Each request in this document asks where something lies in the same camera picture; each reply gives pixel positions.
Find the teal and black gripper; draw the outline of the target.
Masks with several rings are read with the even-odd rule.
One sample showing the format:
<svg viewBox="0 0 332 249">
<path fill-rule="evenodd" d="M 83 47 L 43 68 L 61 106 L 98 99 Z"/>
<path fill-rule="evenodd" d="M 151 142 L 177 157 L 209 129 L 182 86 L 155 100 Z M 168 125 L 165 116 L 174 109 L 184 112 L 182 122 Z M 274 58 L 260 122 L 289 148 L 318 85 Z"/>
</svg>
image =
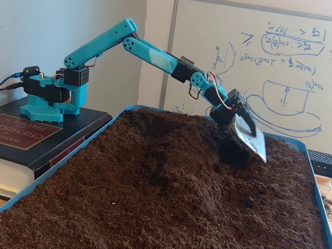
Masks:
<svg viewBox="0 0 332 249">
<path fill-rule="evenodd" d="M 252 119 L 242 94 L 233 89 L 223 98 L 226 108 L 220 101 L 215 86 L 207 88 L 203 97 L 212 105 L 210 116 L 219 125 L 229 124 L 229 130 L 233 132 L 254 154 L 264 163 L 267 163 L 265 137 Z"/>
</svg>

